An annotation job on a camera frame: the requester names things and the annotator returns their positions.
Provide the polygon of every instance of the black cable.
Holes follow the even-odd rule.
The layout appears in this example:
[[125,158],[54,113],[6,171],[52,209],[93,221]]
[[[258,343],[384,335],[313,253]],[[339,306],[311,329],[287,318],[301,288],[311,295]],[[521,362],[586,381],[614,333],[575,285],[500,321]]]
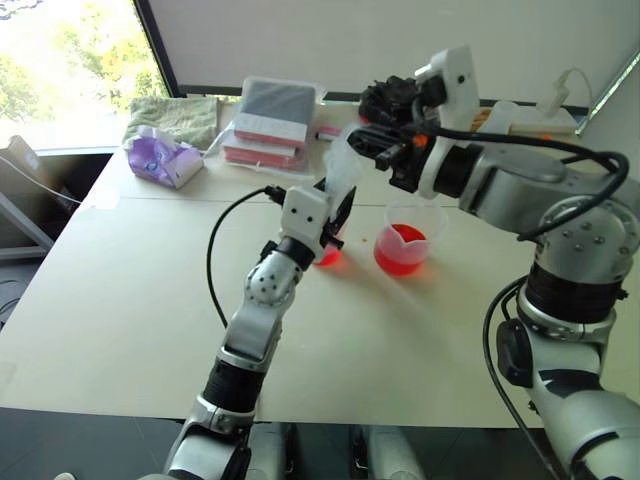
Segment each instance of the black cable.
[[507,285],[502,290],[500,290],[500,292],[491,301],[491,304],[487,309],[487,313],[484,316],[484,323],[482,325],[482,350],[484,352],[484,361],[487,364],[487,369],[489,370],[489,375],[491,376],[491,381],[493,382],[493,385],[496,387],[496,390],[498,391],[498,395],[500,395],[500,398],[506,405],[507,410],[509,410],[509,413],[511,414],[516,424],[518,425],[518,428],[520,428],[520,430],[526,437],[527,441],[531,445],[531,448],[533,448],[536,455],[538,456],[540,461],[543,463],[547,471],[554,478],[554,480],[562,480],[560,474],[558,474],[555,471],[551,462],[547,459],[544,452],[540,449],[538,442],[536,442],[535,438],[533,438],[531,431],[529,430],[527,425],[524,423],[524,420],[516,410],[516,407],[513,405],[513,402],[511,402],[509,395],[507,395],[507,392],[505,392],[504,388],[502,387],[502,384],[498,379],[498,374],[496,373],[495,367],[493,366],[493,360],[491,359],[491,351],[489,349],[489,327],[491,325],[491,319],[493,318],[493,314],[496,310],[496,307],[498,306],[498,303],[500,303],[503,298],[507,298],[509,295],[512,295],[512,294],[515,295],[514,292],[517,292],[520,289],[520,287],[524,284],[526,278],[527,276],[525,275],[524,277],[520,277],[517,280],[511,282],[509,285]]
[[542,140],[540,138],[525,137],[522,135],[503,135],[499,133],[485,133],[485,132],[464,132],[461,130],[449,130],[448,128],[442,128],[433,122],[425,122],[424,114],[422,113],[422,103],[419,98],[416,98],[411,105],[411,113],[413,121],[421,128],[427,135],[435,135],[440,137],[451,138],[453,140],[461,140],[465,142],[486,142],[486,143],[507,143],[512,145],[528,145],[531,147],[543,147],[551,148],[553,150],[561,150],[574,155],[583,156],[589,158],[596,163],[602,165],[609,172],[615,172],[616,166],[606,158],[598,155],[593,150],[590,150],[580,145],[573,145],[571,143],[559,142],[557,140]]
[[618,188],[620,188],[620,186],[627,179],[627,175],[629,174],[629,161],[624,155],[617,152],[599,152],[599,154],[606,154],[609,158],[613,158],[618,163],[618,170],[612,174],[613,178],[609,183],[607,183],[607,186],[604,187],[602,190],[600,190],[600,192],[595,194],[589,200],[583,202],[580,206],[571,210],[570,212],[567,212],[561,215],[560,217],[556,218],[555,220],[549,223],[540,225],[539,227],[534,228],[533,230],[530,230],[525,233],[521,233],[517,237],[517,240],[519,242],[522,242],[524,240],[532,240],[542,235],[543,233],[547,233],[553,230],[554,228],[559,227],[560,225],[564,225],[565,223],[570,222],[574,218],[577,218],[583,213],[586,213],[592,208],[595,208],[598,205],[600,205],[602,202],[604,202],[609,197],[611,197],[611,195],[613,195],[616,192],[616,190],[618,190]]
[[502,298],[502,301],[500,302],[500,309],[502,310],[502,315],[504,316],[505,320],[511,319],[511,315],[509,314],[509,301],[513,297],[515,297],[519,291],[520,289],[511,290],[507,295],[505,295]]
[[[573,157],[561,160],[564,164],[570,164],[579,162],[582,160],[593,160],[599,165],[603,166],[609,172],[611,172],[613,178],[600,192],[594,195],[591,199],[583,202],[577,208],[561,215],[555,220],[540,225],[528,232],[518,235],[517,240],[519,242],[525,240],[534,240],[536,237],[547,233],[565,223],[579,217],[583,213],[588,212],[592,208],[600,205],[606,199],[608,199],[618,188],[625,182],[627,175],[629,174],[629,161],[627,157],[618,152],[594,152],[588,148],[580,147],[579,145],[572,145],[570,143],[558,142],[556,140],[541,140],[538,138],[522,137],[518,135],[500,135],[494,133],[479,133],[479,132],[463,132],[458,130],[449,130],[442,128],[433,123],[427,123],[424,121],[424,115],[422,113],[422,103],[418,98],[413,101],[411,105],[411,113],[413,120],[417,123],[417,126],[421,131],[424,131],[427,135],[435,135],[453,140],[462,141],[475,141],[475,142],[489,142],[489,143],[508,143],[516,145],[529,145],[533,147],[545,147],[555,150],[562,150],[565,152],[575,154]],[[615,161],[615,166],[612,165],[611,159]]]
[[225,317],[224,312],[222,311],[222,307],[220,306],[220,302],[218,301],[215,288],[213,287],[213,275],[211,274],[211,252],[213,251],[213,242],[216,238],[216,234],[218,233],[218,229],[220,228],[220,225],[222,225],[222,221],[225,219],[227,215],[229,215],[229,213],[231,213],[231,211],[234,208],[236,208],[241,203],[246,202],[250,198],[260,195],[261,193],[265,193],[266,191],[267,191],[267,188],[260,188],[258,190],[254,190],[253,192],[245,195],[242,198],[239,198],[238,200],[233,202],[231,205],[229,205],[227,209],[224,212],[222,212],[222,215],[218,217],[218,220],[216,221],[216,224],[214,225],[213,230],[211,231],[211,236],[209,237],[209,245],[207,246],[207,285],[209,285],[209,293],[211,294],[211,300],[213,300],[213,304],[216,307],[216,311],[220,316],[220,321],[222,322],[222,325],[224,325],[224,328],[227,328],[227,318]]
[[0,315],[4,315],[5,313],[7,313],[9,309],[11,309],[12,307],[15,307],[19,301],[20,301],[20,297],[14,298],[13,300],[9,300],[7,303],[2,305],[0,307]]

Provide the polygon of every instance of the gray floor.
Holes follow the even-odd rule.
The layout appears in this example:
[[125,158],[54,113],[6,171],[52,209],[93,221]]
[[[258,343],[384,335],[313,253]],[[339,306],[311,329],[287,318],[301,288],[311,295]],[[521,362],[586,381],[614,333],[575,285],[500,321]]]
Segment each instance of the gray floor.
[[[22,294],[37,266],[0,265],[0,307]],[[0,409],[0,480],[52,480],[64,471],[79,480],[135,479],[162,469],[179,428],[171,420]],[[298,431],[292,480],[349,478],[347,426],[300,424]],[[430,480],[549,478],[515,430],[405,431]]]

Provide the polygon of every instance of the measuring cup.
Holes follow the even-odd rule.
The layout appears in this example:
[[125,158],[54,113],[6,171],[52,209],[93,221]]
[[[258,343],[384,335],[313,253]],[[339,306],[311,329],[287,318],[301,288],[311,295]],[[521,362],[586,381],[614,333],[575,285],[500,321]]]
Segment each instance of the measuring cup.
[[449,226],[449,217],[434,202],[395,201],[385,211],[385,227],[373,250],[376,262],[391,275],[415,272]]

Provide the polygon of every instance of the window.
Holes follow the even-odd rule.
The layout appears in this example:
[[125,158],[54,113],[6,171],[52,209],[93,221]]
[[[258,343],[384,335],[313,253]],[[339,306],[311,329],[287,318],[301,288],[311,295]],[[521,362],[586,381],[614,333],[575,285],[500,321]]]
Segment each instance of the window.
[[131,0],[0,0],[0,142],[119,145],[129,102],[167,96]]

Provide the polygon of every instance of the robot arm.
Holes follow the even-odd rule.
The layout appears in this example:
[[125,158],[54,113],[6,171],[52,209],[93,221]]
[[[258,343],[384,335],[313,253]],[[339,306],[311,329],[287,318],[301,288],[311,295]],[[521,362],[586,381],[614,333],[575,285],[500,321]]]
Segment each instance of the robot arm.
[[303,272],[324,254],[346,221],[355,189],[329,219],[324,184],[281,192],[281,240],[269,242],[245,283],[244,301],[235,312],[218,350],[207,384],[197,396],[176,439],[165,472],[197,480],[244,479],[251,458],[247,446],[255,404]]
[[[416,75],[420,100],[438,108],[441,127],[467,129],[478,107],[469,50],[442,52]],[[390,168],[392,185],[427,198],[458,198],[462,210],[535,241],[533,266],[517,297],[518,318],[498,329],[499,369],[527,389],[574,479],[638,478],[640,407],[604,391],[599,377],[613,306],[624,296],[621,284],[640,244],[640,185],[627,180],[606,201],[567,220],[595,203],[608,179],[531,149],[420,129],[371,125],[348,141],[376,168]],[[255,402],[282,316],[302,272],[328,241],[339,243],[332,237],[348,215],[346,208],[329,222],[329,199],[318,187],[287,192],[281,241],[266,249],[249,274],[244,302],[170,453],[170,478],[244,477]],[[542,233],[531,235],[536,230]]]
[[[478,106],[468,49],[436,55],[416,76],[421,103],[439,110],[435,131],[466,130]],[[428,129],[373,125],[348,141],[376,168],[391,168],[392,185],[457,198],[460,209],[536,243],[518,318],[498,329],[499,369],[527,389],[572,478],[640,478],[640,407],[599,382],[613,307],[626,295],[622,281],[640,244],[640,185],[609,188],[609,176],[572,170],[532,149],[434,139]],[[605,188],[615,192],[583,208]],[[578,209],[586,211],[569,219]]]

